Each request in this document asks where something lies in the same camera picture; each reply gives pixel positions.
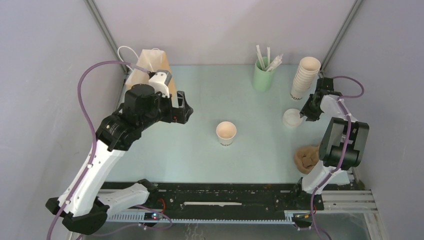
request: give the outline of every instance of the purple tube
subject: purple tube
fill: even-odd
[[[169,221],[169,225],[168,226],[165,226],[165,227],[151,227],[151,226],[145,226],[145,225],[138,224],[138,223],[133,223],[133,224],[128,224],[128,225],[122,226],[122,227],[120,227],[120,228],[118,228],[116,230],[113,230],[111,232],[108,232],[108,233],[93,234],[93,236],[95,236],[95,237],[106,237],[106,236],[110,236],[112,234],[116,234],[117,232],[120,232],[120,231],[122,231],[124,229],[131,228],[131,227],[144,227],[144,228],[148,228],[148,229],[151,229],[151,230],[165,230],[165,229],[169,229],[170,227],[172,227],[173,222],[170,219],[170,217],[168,217],[167,215],[165,215],[165,214],[163,214],[161,212],[155,211],[153,209],[147,208],[147,207],[145,207],[143,205],[136,205],[136,207],[137,208],[140,208],[140,209],[147,210],[147,211],[152,212],[152,213],[155,213],[155,214],[161,215],[162,217],[166,218]],[[82,238],[83,238],[83,235],[80,235],[76,240],[81,240]]]
[[[344,115],[346,115],[347,118],[347,132],[346,132],[346,138],[344,140],[343,143],[343,148],[341,150],[341,156],[340,156],[340,160],[338,161],[337,167],[332,170],[325,178],[324,180],[313,190],[312,192],[312,197],[310,198],[310,214],[312,216],[312,225],[314,226],[314,229],[316,231],[316,234],[318,235],[319,239],[322,240],[321,235],[319,230],[321,230],[323,233],[325,233],[327,235],[327,237],[329,239],[331,239],[330,235],[324,231],[324,229],[320,229],[317,226],[317,223],[315,222],[315,216],[314,216],[314,196],[315,193],[318,191],[319,188],[321,188],[322,186],[324,186],[324,184],[327,183],[327,181],[331,178],[332,174],[337,172],[343,164],[343,160],[345,159],[345,154],[346,154],[346,149],[348,148],[348,143],[349,143],[349,137],[351,136],[351,129],[352,129],[352,120],[351,120],[351,116],[349,115],[348,110],[346,109],[346,107],[342,104],[341,99],[356,99],[361,97],[362,95],[364,95],[365,89],[364,86],[356,79],[352,78],[352,77],[348,77],[348,76],[335,76],[333,77],[333,79],[349,79],[354,81],[355,83],[357,83],[361,89],[361,93],[359,95],[353,95],[353,96],[339,96],[337,98],[337,104],[340,106],[341,110],[343,111]]]
[[[318,229],[319,231],[323,232],[328,237],[328,240],[333,240],[331,238],[330,234],[320,227],[314,227],[314,226],[312,226],[311,228],[309,228],[309,227],[298,227],[296,224],[294,224],[294,227],[297,228],[298,231],[307,231],[307,230],[311,230],[311,229]]]
[[[81,86],[82,86],[83,81],[86,78],[87,74],[89,74],[89,72],[91,72],[93,69],[95,69],[97,67],[100,67],[100,66],[106,65],[106,64],[128,65],[128,66],[131,66],[133,68],[136,68],[136,69],[138,69],[138,70],[140,70],[142,72],[145,72],[147,74],[150,73],[149,70],[147,70],[147,69],[145,69],[143,67],[137,66],[137,65],[133,65],[133,64],[131,64],[129,62],[126,62],[126,61],[102,61],[102,62],[96,63],[93,66],[89,67],[82,74],[81,78],[79,79],[78,87],[77,87],[78,102],[79,102],[79,106],[81,107],[82,114],[84,115],[85,119],[87,120],[88,127],[90,128],[91,138],[92,138],[92,150],[91,150],[92,153],[96,153],[96,149],[97,149],[96,131],[94,129],[93,122],[91,121],[91,119],[90,119],[90,117],[89,117],[89,115],[88,115],[88,113],[86,111],[86,108],[84,107],[83,98],[81,96]],[[91,154],[90,155],[90,158],[88,159],[88,163],[87,164],[92,164],[93,159],[94,159],[94,156],[95,156],[95,154]],[[66,197],[66,201],[69,201],[72,198],[72,196],[75,193],[75,191],[77,190],[78,186],[80,185],[80,183],[83,181],[84,177],[86,176],[88,170],[89,169],[87,167],[84,168],[84,170],[82,171],[81,175],[76,180],[75,185],[72,187],[72,189],[70,190],[68,196]],[[67,206],[67,204],[66,203],[63,203],[62,207],[59,209],[59,211],[54,216],[54,219],[51,222],[51,225],[50,225],[50,227],[48,229],[48,232],[47,232],[47,237],[46,237],[47,240],[50,240],[52,238],[53,228],[55,227],[55,224],[58,221],[59,216],[64,211],[64,209],[65,209],[66,206]]]

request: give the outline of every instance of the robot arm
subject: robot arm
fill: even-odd
[[[134,85],[125,93],[124,103],[101,122],[96,131],[96,151],[90,151],[67,190],[47,201],[46,207],[53,214],[66,203],[61,217],[68,230],[93,234],[108,216],[144,204],[157,191],[154,185],[143,179],[126,189],[97,196],[111,169],[132,143],[141,137],[142,131],[159,121],[185,124],[193,113],[182,91],[177,91],[178,108],[172,107],[172,96],[168,89],[172,76],[168,71],[159,70],[149,76],[148,84]],[[91,154],[94,154],[94,161],[88,164]],[[87,171],[84,178],[70,200],[66,201],[84,171]]]
[[[319,120],[321,113],[329,114],[332,118],[319,146],[320,161],[307,176],[300,180],[301,186],[297,187],[298,192],[301,190],[307,195],[311,195],[315,188],[320,186],[331,174],[327,181],[315,192],[315,194],[320,195],[332,178],[351,167],[357,167],[361,163],[369,126],[367,123],[359,122],[350,114],[343,98],[339,99],[341,95],[340,92],[334,91],[332,78],[320,78],[317,81],[315,93],[309,96],[300,111],[300,116],[306,116],[307,121]],[[351,121],[349,139],[346,139],[347,116]],[[343,162],[340,169],[335,171],[342,156],[345,141],[348,141],[348,144]]]

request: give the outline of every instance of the light blue table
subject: light blue table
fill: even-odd
[[[106,181],[178,183],[296,183],[301,174],[297,148],[318,145],[330,117],[283,125],[285,110],[301,109],[307,100],[290,99],[296,65],[281,65],[272,88],[252,88],[253,65],[172,66],[178,90],[194,109],[188,123],[158,122],[142,133],[115,165]],[[215,130],[231,121],[237,134],[231,146],[219,144]],[[348,184],[346,173],[332,181]]]

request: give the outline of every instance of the grey wall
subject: grey wall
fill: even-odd
[[[118,45],[166,51],[172,65],[253,64],[284,53],[284,64],[323,59],[354,0],[96,1]],[[135,62],[129,50],[125,60]]]
[[[365,86],[363,97],[346,103],[370,126],[358,169],[391,240],[423,238],[423,8],[421,0],[364,1],[327,74]],[[348,80],[335,86],[359,92]]]
[[[113,55],[82,0],[0,1],[0,36],[0,238],[45,239],[46,200],[90,150],[77,82]],[[83,84],[95,126],[116,106],[121,71],[105,66]],[[54,236],[65,239],[61,223]]]

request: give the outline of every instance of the paper bag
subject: paper bag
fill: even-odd
[[[149,71],[156,72],[157,70],[167,70],[172,74],[170,64],[168,62],[167,54],[157,48],[143,49],[138,59],[137,66],[148,69]],[[126,90],[131,89],[135,84],[148,84],[149,75],[134,69],[125,82]],[[172,94],[172,106],[178,108],[177,88],[175,87],[174,76],[168,85],[169,93]]]

